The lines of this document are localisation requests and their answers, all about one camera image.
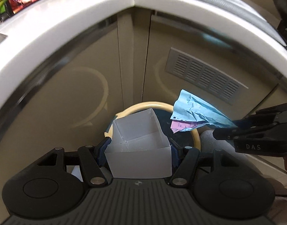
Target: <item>white plastic box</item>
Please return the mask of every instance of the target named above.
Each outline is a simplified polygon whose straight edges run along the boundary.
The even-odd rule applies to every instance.
[[[156,179],[172,175],[171,146],[153,109],[113,121],[105,156],[114,178]]]

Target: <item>curved white edge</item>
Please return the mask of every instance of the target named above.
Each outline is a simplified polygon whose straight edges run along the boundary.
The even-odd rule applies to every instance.
[[[212,28],[243,44],[287,77],[287,50],[269,35],[198,0],[41,0],[0,25],[0,108],[48,56],[90,26],[132,6]]]

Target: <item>black cable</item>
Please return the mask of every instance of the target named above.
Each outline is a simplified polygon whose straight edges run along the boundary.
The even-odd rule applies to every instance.
[[[208,171],[206,171],[205,169],[198,167],[198,169],[201,169],[202,171],[204,171],[205,173],[209,173]]]
[[[287,197],[287,195],[276,194],[276,197]]]

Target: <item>gray vent panel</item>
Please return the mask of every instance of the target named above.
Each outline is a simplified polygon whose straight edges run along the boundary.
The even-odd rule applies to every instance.
[[[241,90],[248,89],[222,71],[174,48],[170,49],[165,70],[229,104]]]

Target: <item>vent grille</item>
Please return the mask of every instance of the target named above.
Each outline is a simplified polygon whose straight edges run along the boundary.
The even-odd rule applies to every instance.
[[[185,58],[182,55],[179,55],[175,64],[174,73],[180,76],[183,76],[187,68],[189,58]]]
[[[170,49],[165,70],[230,104],[240,90],[248,89],[211,65],[173,48]]]

